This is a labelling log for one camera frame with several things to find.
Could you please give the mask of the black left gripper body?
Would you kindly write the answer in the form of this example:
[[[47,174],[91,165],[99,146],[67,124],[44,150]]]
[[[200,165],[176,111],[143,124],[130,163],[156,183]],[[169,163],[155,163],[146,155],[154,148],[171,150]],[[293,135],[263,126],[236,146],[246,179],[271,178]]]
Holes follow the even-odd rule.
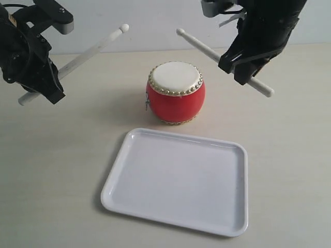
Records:
[[[5,82],[18,83],[25,90],[52,89],[51,45],[41,33],[42,22],[2,21],[2,74]]]

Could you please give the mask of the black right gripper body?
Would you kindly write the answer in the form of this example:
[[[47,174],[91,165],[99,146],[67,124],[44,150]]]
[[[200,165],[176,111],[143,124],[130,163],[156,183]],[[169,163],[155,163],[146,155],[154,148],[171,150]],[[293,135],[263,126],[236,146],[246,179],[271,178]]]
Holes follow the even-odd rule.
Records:
[[[283,49],[299,20],[299,11],[252,11],[237,22],[240,60],[250,61]]]

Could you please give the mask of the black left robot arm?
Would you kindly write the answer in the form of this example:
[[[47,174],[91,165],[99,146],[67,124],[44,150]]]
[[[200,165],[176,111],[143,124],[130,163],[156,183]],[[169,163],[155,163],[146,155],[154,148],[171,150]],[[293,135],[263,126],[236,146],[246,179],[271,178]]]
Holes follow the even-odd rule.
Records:
[[[68,34],[65,26],[73,24],[67,10],[60,11],[57,1],[35,1],[9,13],[1,5],[1,71],[9,84],[18,83],[27,92],[40,93],[56,104],[65,94],[58,69],[49,58],[51,45],[42,36],[50,26]]]

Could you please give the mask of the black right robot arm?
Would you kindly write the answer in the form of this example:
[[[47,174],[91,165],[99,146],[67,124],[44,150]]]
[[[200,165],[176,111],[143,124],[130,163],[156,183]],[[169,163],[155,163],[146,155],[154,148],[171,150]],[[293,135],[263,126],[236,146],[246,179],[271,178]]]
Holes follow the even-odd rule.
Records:
[[[237,1],[246,12],[238,34],[221,56],[218,67],[234,73],[241,85],[255,76],[285,48],[306,1]]]

